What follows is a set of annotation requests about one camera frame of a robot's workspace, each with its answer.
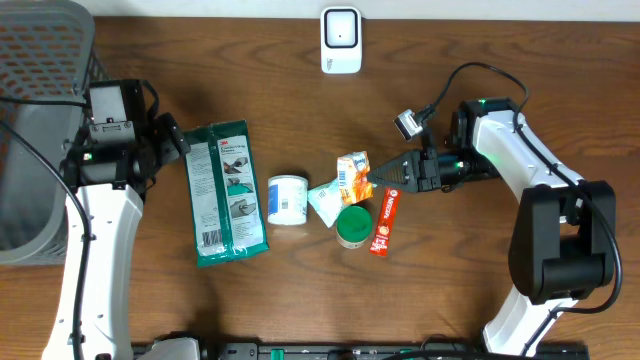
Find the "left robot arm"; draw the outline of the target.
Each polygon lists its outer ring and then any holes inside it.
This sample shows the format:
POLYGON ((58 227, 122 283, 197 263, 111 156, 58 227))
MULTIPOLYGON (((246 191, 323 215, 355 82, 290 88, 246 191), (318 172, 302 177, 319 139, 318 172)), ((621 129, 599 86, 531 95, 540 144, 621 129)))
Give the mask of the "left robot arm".
POLYGON ((81 128, 62 163, 67 250, 45 359, 133 359, 129 282, 144 200, 160 167, 190 150, 169 113, 81 128))

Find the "teal wet wipes pack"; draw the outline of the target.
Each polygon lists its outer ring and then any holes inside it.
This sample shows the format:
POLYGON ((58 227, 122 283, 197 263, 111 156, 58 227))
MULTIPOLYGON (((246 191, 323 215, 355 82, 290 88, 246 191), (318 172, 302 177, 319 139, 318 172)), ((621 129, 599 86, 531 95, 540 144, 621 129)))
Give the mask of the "teal wet wipes pack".
POLYGON ((309 190, 307 200, 327 228, 334 225, 341 211, 346 208, 338 179, 309 190))

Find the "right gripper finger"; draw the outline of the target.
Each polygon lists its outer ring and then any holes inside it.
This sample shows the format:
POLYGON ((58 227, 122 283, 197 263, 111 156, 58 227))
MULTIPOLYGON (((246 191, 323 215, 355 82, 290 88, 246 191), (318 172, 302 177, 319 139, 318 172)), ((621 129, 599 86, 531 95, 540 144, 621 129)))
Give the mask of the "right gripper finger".
POLYGON ((417 193, 418 185, 412 179, 386 179, 375 175, 368 175, 367 179, 377 185, 387 188, 394 188, 402 192, 417 193))
POLYGON ((373 168, 370 178, 411 178, 415 175, 414 150, 402 153, 395 158, 373 168))

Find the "green white instruction package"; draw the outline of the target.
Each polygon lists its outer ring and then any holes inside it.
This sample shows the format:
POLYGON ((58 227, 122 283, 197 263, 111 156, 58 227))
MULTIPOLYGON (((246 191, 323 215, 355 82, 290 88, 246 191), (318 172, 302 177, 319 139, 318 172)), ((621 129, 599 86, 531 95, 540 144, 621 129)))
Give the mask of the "green white instruction package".
POLYGON ((199 127, 185 133, 185 168, 197 265, 254 257, 269 249, 261 213, 247 122, 199 127))

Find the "white plastic bottle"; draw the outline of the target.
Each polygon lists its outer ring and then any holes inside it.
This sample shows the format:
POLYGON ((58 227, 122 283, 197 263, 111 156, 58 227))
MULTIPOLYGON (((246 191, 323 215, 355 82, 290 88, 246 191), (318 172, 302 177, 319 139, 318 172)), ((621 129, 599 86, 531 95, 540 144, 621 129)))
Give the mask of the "white plastic bottle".
POLYGON ((300 176, 279 175, 268 180, 268 222, 298 226, 307 221, 308 181, 300 176))

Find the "orange white small packet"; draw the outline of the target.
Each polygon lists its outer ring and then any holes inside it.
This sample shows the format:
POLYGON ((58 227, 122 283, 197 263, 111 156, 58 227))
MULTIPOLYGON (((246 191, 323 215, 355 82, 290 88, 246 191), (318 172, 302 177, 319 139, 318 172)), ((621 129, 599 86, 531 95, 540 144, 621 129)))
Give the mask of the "orange white small packet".
POLYGON ((367 179, 370 170, 366 151, 337 159, 338 188, 344 205, 354 205, 373 196, 374 186, 367 179))

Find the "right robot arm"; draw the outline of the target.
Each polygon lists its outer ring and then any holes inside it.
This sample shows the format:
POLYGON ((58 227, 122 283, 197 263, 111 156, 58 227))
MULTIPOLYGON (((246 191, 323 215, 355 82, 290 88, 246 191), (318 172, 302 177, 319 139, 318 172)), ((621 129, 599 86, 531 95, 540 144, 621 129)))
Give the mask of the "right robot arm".
POLYGON ((405 193, 451 192, 492 178, 508 185, 519 204, 508 254, 513 287, 482 336, 490 353, 532 357, 560 315, 580 312, 578 301, 597 288, 621 286, 615 193, 559 161, 509 98, 461 103, 444 153, 427 127, 430 114, 407 110, 395 119, 403 136, 421 137, 423 147, 368 179, 405 193))

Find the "green lid small jar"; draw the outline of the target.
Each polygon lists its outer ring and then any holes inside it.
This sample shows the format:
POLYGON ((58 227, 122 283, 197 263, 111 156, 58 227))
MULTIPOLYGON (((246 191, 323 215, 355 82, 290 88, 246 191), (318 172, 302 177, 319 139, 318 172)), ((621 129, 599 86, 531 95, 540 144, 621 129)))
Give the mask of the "green lid small jar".
POLYGON ((371 214, 363 207, 351 205, 344 208, 336 220, 338 242, 347 249, 361 247, 373 228, 371 214))

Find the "red Nescafe stick sachet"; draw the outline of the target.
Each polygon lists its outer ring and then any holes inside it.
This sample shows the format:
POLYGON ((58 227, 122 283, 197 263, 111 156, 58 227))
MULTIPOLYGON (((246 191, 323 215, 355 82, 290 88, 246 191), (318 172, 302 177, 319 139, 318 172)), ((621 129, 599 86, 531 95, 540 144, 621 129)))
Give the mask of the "red Nescafe stick sachet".
POLYGON ((401 195, 402 192, 395 188, 387 188, 385 190, 374 239, 369 249, 373 255, 385 257, 388 254, 390 237, 401 195))

